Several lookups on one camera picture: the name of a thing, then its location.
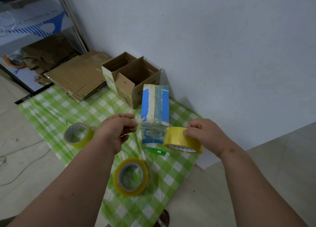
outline floor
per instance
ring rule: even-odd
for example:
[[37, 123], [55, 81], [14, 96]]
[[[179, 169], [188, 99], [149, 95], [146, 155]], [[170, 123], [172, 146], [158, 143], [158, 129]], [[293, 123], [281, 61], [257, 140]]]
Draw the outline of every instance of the floor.
[[[26, 94], [0, 72], [0, 156], [37, 143], [9, 155], [0, 166], [0, 220], [18, 215], [64, 169], [14, 104]], [[315, 133], [313, 123], [248, 151], [264, 176], [309, 226], [316, 226]], [[37, 158], [16, 180], [2, 186]], [[166, 209], [170, 226], [235, 226], [222, 164], [206, 170], [195, 165]], [[106, 225], [99, 214], [95, 226]]]

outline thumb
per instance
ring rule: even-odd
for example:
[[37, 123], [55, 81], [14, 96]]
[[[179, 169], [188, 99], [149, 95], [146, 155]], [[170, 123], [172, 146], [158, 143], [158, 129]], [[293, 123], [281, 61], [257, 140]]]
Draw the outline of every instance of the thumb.
[[195, 139], [198, 139], [201, 142], [201, 139], [204, 137], [203, 131], [195, 127], [189, 127], [183, 131], [184, 136], [190, 136]]

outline person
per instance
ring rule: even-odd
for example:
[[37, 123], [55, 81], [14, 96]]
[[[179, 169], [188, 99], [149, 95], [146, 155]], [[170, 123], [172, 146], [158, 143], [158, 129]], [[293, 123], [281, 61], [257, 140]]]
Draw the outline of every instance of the person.
[[[115, 154], [136, 132], [133, 114], [104, 120], [93, 139], [11, 223], [14, 226], [95, 225]], [[307, 226], [270, 185], [251, 157], [209, 119], [183, 131], [223, 162], [237, 226]]]

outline barcode label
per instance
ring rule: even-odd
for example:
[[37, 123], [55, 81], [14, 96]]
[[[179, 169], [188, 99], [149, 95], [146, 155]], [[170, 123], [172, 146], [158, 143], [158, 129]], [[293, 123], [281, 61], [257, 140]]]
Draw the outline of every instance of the barcode label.
[[160, 131], [147, 131], [146, 135], [162, 135], [162, 132]]

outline tape roll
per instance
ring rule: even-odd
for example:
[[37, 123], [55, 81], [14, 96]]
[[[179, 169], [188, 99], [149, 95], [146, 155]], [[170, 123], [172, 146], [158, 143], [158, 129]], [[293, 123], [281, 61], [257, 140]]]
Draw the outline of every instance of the tape roll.
[[184, 136], [184, 127], [168, 127], [163, 144], [170, 149], [186, 152], [202, 154], [203, 149], [201, 143], [192, 137]]
[[[129, 167], [139, 167], [142, 171], [142, 180], [140, 184], [132, 189], [127, 189], [126, 187], [123, 186], [123, 183], [122, 183], [123, 173]], [[114, 186], [116, 190], [124, 196], [131, 197], [131, 196], [139, 195], [146, 187], [147, 181], [148, 181], [148, 169], [144, 161], [141, 161], [136, 158], [130, 158], [130, 159], [126, 159], [122, 161], [114, 172], [114, 178], [113, 178]]]
[[[79, 131], [79, 130], [87, 130], [86, 134], [84, 135], [84, 137], [81, 138], [81, 140], [79, 141], [73, 141], [73, 135]], [[75, 148], [82, 148], [84, 147], [86, 144], [89, 143], [89, 141], [91, 141], [93, 137], [93, 130], [89, 127], [86, 126], [83, 123], [75, 123], [71, 126], [69, 126], [64, 133], [64, 141], [66, 141], [69, 145], [75, 147]]]

